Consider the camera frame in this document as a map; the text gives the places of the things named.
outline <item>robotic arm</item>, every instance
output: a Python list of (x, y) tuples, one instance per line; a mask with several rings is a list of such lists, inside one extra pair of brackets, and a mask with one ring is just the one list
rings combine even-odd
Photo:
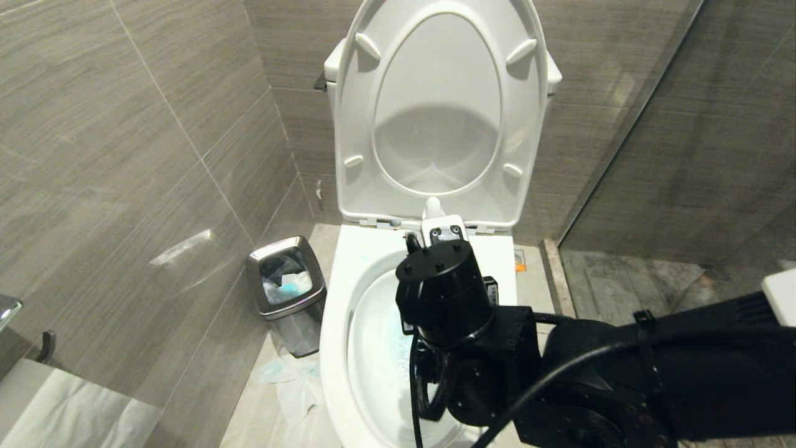
[[(675, 448), (677, 440), (796, 432), (796, 328), (778, 324), (762, 293), (615, 327), (501, 306), (472, 247), (407, 236), (396, 303), (413, 336), (410, 385), (418, 419), (490, 428), (513, 421), (541, 448)], [(544, 355), (536, 324), (552, 323)], [(437, 384), (429, 398), (427, 385)]]

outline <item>white toilet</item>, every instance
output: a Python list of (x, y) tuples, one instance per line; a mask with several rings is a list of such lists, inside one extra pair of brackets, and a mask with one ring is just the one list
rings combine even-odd
[[(513, 239), (547, 95), (561, 75), (529, 0), (365, 0), (326, 61), (338, 203), (321, 330), (326, 405), (345, 448), (415, 446), (411, 337), (394, 270), (428, 198), (465, 221), (500, 303), (515, 305)], [(469, 446), (448, 413), (426, 447)]]

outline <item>toilet tank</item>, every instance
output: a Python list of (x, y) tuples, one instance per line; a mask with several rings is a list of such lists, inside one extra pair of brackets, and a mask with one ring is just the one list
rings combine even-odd
[[(332, 53), (326, 58), (326, 61), (323, 63), (323, 76), (326, 78), (326, 95), (329, 97), (329, 107), (332, 110), (332, 120), (334, 120), (334, 101), (335, 97), (337, 96), (338, 90), (338, 73), (340, 69), (340, 57), (343, 54), (343, 45), (345, 45), (345, 39), (338, 42), (337, 46), (334, 47)], [(562, 76), (561, 71), (558, 69), (558, 65), (550, 56), (550, 52), (547, 52), (548, 55), (548, 105), (550, 104), (550, 97), (554, 95), (558, 91), (558, 86), (561, 83)]]

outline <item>stainless steel trash can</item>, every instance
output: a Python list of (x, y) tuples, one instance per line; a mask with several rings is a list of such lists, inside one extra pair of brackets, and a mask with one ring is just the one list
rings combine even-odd
[(296, 358), (318, 351), (326, 282), (304, 237), (272, 242), (249, 254), (246, 274), (257, 311)]

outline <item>toilet lid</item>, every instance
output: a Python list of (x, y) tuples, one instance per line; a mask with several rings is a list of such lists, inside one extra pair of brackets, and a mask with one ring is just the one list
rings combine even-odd
[(418, 218), (437, 196), (468, 224), (513, 226), (539, 143), (547, 63), (528, 0), (366, 0), (334, 102), (343, 215)]

